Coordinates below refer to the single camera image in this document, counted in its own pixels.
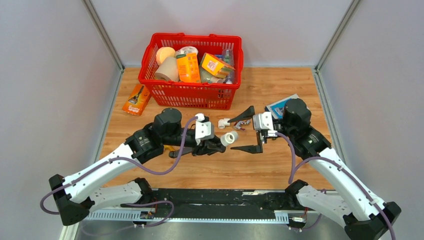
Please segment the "white plastic elbow fitting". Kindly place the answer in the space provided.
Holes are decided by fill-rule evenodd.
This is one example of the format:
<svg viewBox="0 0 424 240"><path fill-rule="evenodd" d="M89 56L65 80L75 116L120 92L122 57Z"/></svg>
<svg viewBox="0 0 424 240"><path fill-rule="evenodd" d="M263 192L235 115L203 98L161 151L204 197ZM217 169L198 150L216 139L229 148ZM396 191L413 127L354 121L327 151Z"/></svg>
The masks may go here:
<svg viewBox="0 0 424 240"><path fill-rule="evenodd" d="M229 120L230 120L229 118L222 118L222 119L220 119L218 121L218 123L217 123L218 128L219 129L224 129L224 128L230 126L231 123L229 122Z"/></svg>

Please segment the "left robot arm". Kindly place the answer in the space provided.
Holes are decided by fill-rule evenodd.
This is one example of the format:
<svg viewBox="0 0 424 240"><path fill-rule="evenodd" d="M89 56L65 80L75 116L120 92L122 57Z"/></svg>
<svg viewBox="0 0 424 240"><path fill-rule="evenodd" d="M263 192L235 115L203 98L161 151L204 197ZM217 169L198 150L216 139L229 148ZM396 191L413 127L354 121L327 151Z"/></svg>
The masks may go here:
<svg viewBox="0 0 424 240"><path fill-rule="evenodd" d="M145 163L162 155L165 146L179 147L176 161L186 148L193 156L226 151L207 116L196 114L182 125L182 113L176 108L165 108L104 158L77 173L56 174L49 179L50 195L62 224L74 225L90 213L112 206L149 206L153 194L145 179L137 178L115 187L105 184L135 167L145 169Z"/></svg>

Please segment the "white plastic pipe fitting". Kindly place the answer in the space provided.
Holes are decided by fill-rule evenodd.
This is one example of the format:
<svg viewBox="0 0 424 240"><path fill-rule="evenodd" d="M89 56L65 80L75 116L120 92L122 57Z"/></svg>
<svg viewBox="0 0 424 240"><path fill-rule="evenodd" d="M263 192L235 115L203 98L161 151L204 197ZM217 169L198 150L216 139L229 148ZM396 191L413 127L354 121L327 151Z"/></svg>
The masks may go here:
<svg viewBox="0 0 424 240"><path fill-rule="evenodd" d="M234 144L239 138L239 135L236 131L230 131L223 134L220 137L220 142L224 147L227 147L231 144Z"/></svg>

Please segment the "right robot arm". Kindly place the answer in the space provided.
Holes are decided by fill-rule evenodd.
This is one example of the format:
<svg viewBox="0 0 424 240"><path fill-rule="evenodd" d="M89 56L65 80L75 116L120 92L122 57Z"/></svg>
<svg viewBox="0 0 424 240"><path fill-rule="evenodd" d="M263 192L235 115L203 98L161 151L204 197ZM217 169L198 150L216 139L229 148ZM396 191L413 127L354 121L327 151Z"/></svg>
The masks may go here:
<svg viewBox="0 0 424 240"><path fill-rule="evenodd" d="M383 200L370 190L342 161L326 137L311 125L312 113L300 98L285 102L282 118L273 118L269 111L256 113L250 106L234 122L250 120L256 131L257 145L241 146L243 152L258 154L268 139L287 141L292 162L288 179L286 205L313 209L339 224L352 240L378 240L385 233L395 239L393 225L401 213L396 202ZM295 180L297 170L311 165L337 191L328 195L303 180Z"/></svg>

